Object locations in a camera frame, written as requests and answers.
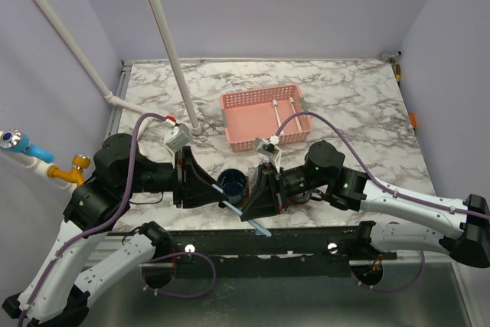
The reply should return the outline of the oval wooden tray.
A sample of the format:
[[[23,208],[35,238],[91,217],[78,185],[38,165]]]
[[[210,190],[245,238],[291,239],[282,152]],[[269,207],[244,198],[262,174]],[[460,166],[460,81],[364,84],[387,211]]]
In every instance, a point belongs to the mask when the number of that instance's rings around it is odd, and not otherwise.
[[[246,187],[244,193],[239,197],[230,198],[230,203],[238,208],[242,208],[248,201],[250,189]],[[287,198],[288,205],[305,204],[308,201],[323,201],[324,193],[320,189],[314,189],[305,193]]]

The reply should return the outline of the light blue toothbrush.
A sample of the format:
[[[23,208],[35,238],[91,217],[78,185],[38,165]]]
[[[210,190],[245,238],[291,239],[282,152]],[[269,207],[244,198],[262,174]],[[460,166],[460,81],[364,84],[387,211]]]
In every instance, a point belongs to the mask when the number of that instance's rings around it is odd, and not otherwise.
[[[216,184],[213,184],[212,187],[219,191],[221,194],[224,194],[224,190],[221,189],[218,185]],[[229,208],[231,209],[235,214],[237,214],[239,217],[242,216],[243,212],[237,208],[236,206],[234,206],[233,204],[231,204],[229,201],[227,200],[223,200],[221,201],[221,203],[226,207],[226,208]],[[260,224],[258,221],[256,220],[248,220],[247,223],[249,225],[251,225],[255,231],[256,231],[256,235],[258,236],[264,236],[264,237],[271,237],[272,236],[272,233],[271,231],[269,231],[267,228],[265,228],[262,224]]]

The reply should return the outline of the dark blue mug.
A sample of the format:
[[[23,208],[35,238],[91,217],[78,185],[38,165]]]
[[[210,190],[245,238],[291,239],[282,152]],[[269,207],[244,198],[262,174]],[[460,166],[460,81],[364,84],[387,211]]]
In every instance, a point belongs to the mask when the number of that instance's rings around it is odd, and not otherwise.
[[[238,169],[229,168],[222,171],[217,182],[233,205],[240,204],[248,194],[247,176]]]

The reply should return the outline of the white toothbrush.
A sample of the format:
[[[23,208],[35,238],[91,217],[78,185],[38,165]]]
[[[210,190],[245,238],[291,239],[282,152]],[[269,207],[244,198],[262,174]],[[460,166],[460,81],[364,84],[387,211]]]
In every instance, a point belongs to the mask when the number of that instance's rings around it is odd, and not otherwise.
[[[295,107],[295,100],[294,100],[294,98],[292,96],[289,98],[289,104],[291,106],[293,115],[296,114],[297,112],[296,112],[296,107]],[[294,117],[294,120],[296,122],[296,126],[297,126],[298,131],[299,132],[302,132],[303,131],[302,130],[302,125],[301,125],[301,123],[299,121],[299,118],[297,116],[295,116]]]
[[[272,101],[272,103],[273,103],[273,109],[274,109],[275,116],[276,116],[277,125],[278,125],[278,128],[280,128],[280,126],[282,125],[282,121],[281,121],[280,116],[279,116],[278,102],[277,102],[277,100],[274,99]],[[282,134],[283,134],[283,131],[280,130],[278,135],[280,136]]]

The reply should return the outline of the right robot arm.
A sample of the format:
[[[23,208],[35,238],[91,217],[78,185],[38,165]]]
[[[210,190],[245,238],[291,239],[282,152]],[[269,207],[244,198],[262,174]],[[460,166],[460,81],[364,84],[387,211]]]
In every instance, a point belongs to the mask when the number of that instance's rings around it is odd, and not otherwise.
[[[489,266],[489,206],[479,195],[441,198],[399,188],[344,165],[345,155],[326,141],[314,143],[303,165],[284,170],[259,165],[256,184],[240,219],[253,221],[281,214],[288,200],[324,186],[324,201],[342,211],[387,214],[408,225],[375,224],[352,241],[354,254],[428,250],[475,268]]]

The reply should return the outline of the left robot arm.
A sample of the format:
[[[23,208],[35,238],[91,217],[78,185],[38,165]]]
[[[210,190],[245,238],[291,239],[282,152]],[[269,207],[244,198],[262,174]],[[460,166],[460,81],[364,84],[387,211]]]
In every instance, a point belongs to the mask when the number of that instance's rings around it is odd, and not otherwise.
[[[94,163],[92,176],[74,190],[38,274],[24,292],[2,304],[20,326],[78,326],[101,294],[130,270],[147,261],[178,257],[170,233],[150,221],[121,249],[84,269],[95,247],[129,210],[133,194],[170,192],[183,208],[225,199],[188,146],[175,153],[173,163],[157,163],[140,153],[135,136],[122,133],[103,142]]]

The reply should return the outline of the pink perforated plastic basket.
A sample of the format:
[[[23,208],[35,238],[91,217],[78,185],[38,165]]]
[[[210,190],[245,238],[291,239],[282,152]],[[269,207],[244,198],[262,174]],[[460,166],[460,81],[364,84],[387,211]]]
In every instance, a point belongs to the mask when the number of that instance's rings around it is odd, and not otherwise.
[[[296,112],[306,111],[300,87],[288,84],[225,93],[220,107],[227,141],[233,152],[250,151],[256,138],[268,139],[278,129],[272,101],[278,102],[279,116],[284,123],[293,115],[289,98],[295,100]]]

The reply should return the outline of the orange faucet tap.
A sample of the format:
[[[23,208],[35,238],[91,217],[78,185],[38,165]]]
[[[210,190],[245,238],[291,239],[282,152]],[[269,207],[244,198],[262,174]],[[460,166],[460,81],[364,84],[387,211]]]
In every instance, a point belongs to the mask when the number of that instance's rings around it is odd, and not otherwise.
[[[75,189],[85,182],[84,171],[91,165],[91,159],[85,155],[75,155],[71,167],[64,171],[56,165],[47,169],[47,177],[50,178],[58,188],[72,194]]]

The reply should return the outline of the blue pipe valve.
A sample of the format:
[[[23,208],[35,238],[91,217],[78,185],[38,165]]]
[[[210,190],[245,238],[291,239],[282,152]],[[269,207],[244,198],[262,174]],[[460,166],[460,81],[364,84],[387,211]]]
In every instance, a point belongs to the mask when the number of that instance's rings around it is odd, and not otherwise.
[[[10,129],[1,134],[1,150],[24,154],[46,163],[52,163],[55,160],[52,153],[36,146],[29,136],[19,129]]]

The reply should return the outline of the black front mounting rail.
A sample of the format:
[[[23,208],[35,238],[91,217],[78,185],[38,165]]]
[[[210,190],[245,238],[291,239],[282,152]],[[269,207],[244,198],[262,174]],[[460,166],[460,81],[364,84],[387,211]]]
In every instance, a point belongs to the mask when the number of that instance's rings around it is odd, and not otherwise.
[[[279,228],[269,237],[253,230],[166,231],[155,255],[170,255],[177,277],[186,279],[211,274],[205,260],[184,253],[188,245],[212,260],[219,277],[348,277],[350,261],[369,263],[380,255],[371,245],[374,225]]]

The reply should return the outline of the white PVC pipe frame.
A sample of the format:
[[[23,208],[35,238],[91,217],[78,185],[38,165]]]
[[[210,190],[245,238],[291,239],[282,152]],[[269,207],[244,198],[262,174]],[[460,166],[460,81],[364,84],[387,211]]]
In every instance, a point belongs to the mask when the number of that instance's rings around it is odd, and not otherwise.
[[[139,113],[142,118],[136,123],[133,129],[132,137],[134,139],[139,139],[142,135],[144,129],[149,124],[150,119],[158,119],[152,111],[146,110],[139,105],[135,105],[126,100],[123,100],[109,89],[109,87],[104,83],[102,77],[98,74],[95,67],[90,62],[89,58],[80,48],[80,45],[76,42],[72,34],[65,27],[64,23],[58,17],[55,10],[51,7],[47,0],[34,0],[39,9],[44,13],[48,21],[51,23],[56,32],[64,40],[65,44],[70,48],[72,54],[83,66],[88,75],[92,78],[93,82],[97,85],[101,91],[104,99],[107,103],[119,106],[126,110],[131,110],[133,112]],[[178,89],[180,91],[181,97],[183,99],[185,108],[187,110],[188,116],[191,120],[190,133],[194,135],[199,135],[202,132],[201,124],[198,122],[196,111],[191,102],[191,96],[189,93],[188,85],[185,81],[184,74],[181,69],[181,63],[177,55],[174,41],[172,39],[171,32],[169,30],[168,22],[163,11],[162,4],[160,0],[149,0],[150,7],[152,9],[152,14],[155,16],[155,21],[158,26],[158,31],[162,37],[165,49],[168,54],[168,59],[171,64],[171,68],[175,75],[177,81]]]

